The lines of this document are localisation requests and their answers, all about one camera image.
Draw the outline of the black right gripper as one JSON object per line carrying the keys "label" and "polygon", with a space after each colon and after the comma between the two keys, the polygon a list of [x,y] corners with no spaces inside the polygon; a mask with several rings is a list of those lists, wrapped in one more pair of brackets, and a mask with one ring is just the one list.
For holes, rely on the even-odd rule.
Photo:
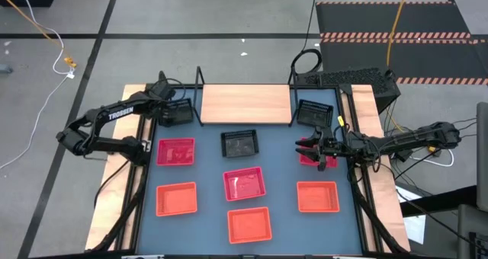
{"label": "black right gripper", "polygon": [[300,162],[319,162],[319,171],[335,167],[337,158],[343,156],[344,152],[343,143],[330,134],[323,135],[320,128],[315,128],[311,137],[297,140],[295,144],[303,147],[314,147],[318,144],[318,152],[313,148],[298,148],[295,151],[300,154]]}

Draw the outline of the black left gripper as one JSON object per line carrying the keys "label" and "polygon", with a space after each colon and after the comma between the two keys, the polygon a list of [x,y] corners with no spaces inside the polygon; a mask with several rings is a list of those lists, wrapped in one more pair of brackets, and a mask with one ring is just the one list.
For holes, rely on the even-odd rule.
{"label": "black left gripper", "polygon": [[163,71],[159,72],[159,80],[149,84],[146,91],[165,101],[170,101],[175,96],[175,89],[168,83]]}

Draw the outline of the red plastic basket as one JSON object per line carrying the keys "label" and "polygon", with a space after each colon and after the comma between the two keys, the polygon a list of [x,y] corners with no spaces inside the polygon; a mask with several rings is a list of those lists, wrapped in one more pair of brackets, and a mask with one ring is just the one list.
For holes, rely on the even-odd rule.
{"label": "red plastic basket", "polygon": [[195,160],[195,139],[160,139],[157,147],[158,166],[190,166]]}
{"label": "red plastic basket", "polygon": [[325,171],[327,168],[338,166],[338,160],[335,156],[323,154],[323,142],[318,138],[302,137],[296,141],[296,145],[298,146],[296,151],[299,153],[299,163],[302,165],[313,166],[318,171]]}
{"label": "red plastic basket", "polygon": [[228,202],[266,195],[262,168],[251,167],[223,173],[225,197]]}

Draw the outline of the black plastic basket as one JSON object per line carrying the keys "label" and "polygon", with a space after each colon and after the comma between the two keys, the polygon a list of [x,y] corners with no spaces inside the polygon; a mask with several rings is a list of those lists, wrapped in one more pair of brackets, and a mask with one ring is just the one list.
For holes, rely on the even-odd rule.
{"label": "black plastic basket", "polygon": [[184,98],[168,102],[161,108],[157,121],[160,126],[165,127],[192,122],[193,110],[191,100],[189,98]]}
{"label": "black plastic basket", "polygon": [[244,157],[259,153],[255,129],[221,133],[220,141],[224,158]]}
{"label": "black plastic basket", "polygon": [[304,99],[299,100],[297,122],[306,126],[331,127],[333,106]]}

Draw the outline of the orange plastic basket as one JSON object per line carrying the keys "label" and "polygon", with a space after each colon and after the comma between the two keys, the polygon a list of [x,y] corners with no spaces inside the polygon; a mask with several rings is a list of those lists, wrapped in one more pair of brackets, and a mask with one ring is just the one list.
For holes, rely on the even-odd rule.
{"label": "orange plastic basket", "polygon": [[230,244],[244,244],[272,239],[268,207],[235,209],[227,213]]}
{"label": "orange plastic basket", "polygon": [[298,181],[297,205],[301,213],[338,213],[337,186],[334,181]]}
{"label": "orange plastic basket", "polygon": [[196,212],[195,182],[166,184],[156,188],[156,216],[177,216]]}

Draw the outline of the white paper sheet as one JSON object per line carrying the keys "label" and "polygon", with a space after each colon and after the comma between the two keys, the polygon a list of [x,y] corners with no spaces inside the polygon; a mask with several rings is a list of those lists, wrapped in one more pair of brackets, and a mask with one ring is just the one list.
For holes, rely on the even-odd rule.
{"label": "white paper sheet", "polygon": [[[401,203],[405,202],[406,200],[416,200],[420,198],[419,195],[405,190],[402,187],[396,186],[396,190],[398,192],[398,199]],[[406,227],[406,234],[409,240],[414,241],[420,245],[424,243],[425,220],[425,215],[403,218]]]}

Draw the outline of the blue-grey table mat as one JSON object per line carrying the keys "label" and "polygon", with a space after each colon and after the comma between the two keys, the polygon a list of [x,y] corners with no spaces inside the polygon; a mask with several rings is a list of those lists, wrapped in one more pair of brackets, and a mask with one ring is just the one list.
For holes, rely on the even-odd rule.
{"label": "blue-grey table mat", "polygon": [[[140,222],[139,254],[360,254],[361,240],[347,162],[319,171],[299,162],[296,141],[312,135],[300,124],[259,124],[259,152],[241,158],[225,158],[220,135],[238,130],[237,125],[188,123],[169,128],[158,126],[154,140],[192,138],[195,160],[190,166],[151,165]],[[255,199],[226,200],[223,173],[259,166],[266,193]],[[195,182],[195,213],[158,217],[156,189],[160,185]],[[338,190],[336,213],[301,213],[297,204],[300,181],[333,181]],[[271,218],[269,241],[233,245],[229,240],[227,213],[232,209],[265,206]]]}

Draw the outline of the black side desk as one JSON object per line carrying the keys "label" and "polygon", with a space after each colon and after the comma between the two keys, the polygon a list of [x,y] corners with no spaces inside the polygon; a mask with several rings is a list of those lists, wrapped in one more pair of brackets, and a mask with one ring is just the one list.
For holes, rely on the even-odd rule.
{"label": "black side desk", "polygon": [[[488,259],[488,194],[473,185],[400,203],[403,216],[426,215],[457,237],[457,259]],[[434,217],[456,209],[457,229]]]}

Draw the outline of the black striped floor mat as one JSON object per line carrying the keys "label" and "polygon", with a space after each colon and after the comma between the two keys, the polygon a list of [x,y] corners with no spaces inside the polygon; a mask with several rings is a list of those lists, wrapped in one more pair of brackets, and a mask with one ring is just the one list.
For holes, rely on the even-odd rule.
{"label": "black striped floor mat", "polygon": [[377,67],[399,84],[488,85],[488,34],[473,35],[453,2],[320,2],[327,71]]}

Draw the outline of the grey upright panel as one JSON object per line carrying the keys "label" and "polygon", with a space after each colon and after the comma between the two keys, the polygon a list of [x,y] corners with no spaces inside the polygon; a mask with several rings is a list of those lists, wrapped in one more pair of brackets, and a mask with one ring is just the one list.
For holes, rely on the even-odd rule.
{"label": "grey upright panel", "polygon": [[488,103],[477,104],[477,206],[488,212]]}

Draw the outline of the wooden shelf with black frame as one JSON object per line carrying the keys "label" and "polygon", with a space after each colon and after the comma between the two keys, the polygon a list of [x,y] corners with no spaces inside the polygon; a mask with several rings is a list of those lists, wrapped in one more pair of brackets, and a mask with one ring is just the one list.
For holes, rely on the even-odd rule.
{"label": "wooden shelf with black frame", "polygon": [[196,68],[194,89],[202,90],[200,107],[193,96],[193,111],[205,124],[287,124],[292,125],[299,105],[297,85],[208,84],[201,67]]}

